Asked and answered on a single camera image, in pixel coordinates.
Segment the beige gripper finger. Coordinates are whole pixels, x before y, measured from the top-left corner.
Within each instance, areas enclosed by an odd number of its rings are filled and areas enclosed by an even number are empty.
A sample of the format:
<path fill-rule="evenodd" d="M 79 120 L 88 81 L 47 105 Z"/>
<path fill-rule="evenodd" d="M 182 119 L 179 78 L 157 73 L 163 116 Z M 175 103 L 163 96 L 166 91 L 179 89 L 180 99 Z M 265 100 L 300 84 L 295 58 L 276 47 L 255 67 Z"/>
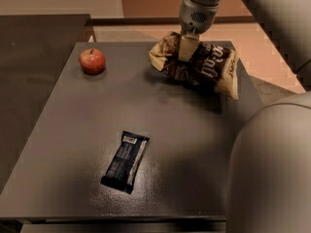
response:
<path fill-rule="evenodd" d="M 189 62 L 200 43 L 198 35 L 182 35 L 179 46 L 178 59 Z"/>

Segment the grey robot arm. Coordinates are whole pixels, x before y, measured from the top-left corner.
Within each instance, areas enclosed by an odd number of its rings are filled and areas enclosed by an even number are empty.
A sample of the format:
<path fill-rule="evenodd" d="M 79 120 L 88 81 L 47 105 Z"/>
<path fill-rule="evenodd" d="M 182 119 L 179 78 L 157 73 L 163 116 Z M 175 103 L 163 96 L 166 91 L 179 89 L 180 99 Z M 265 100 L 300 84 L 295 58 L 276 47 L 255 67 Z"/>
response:
<path fill-rule="evenodd" d="M 198 37 L 221 0 L 183 0 Z M 311 233 L 311 0 L 242 0 L 306 89 L 260 109 L 232 149 L 225 233 Z"/>

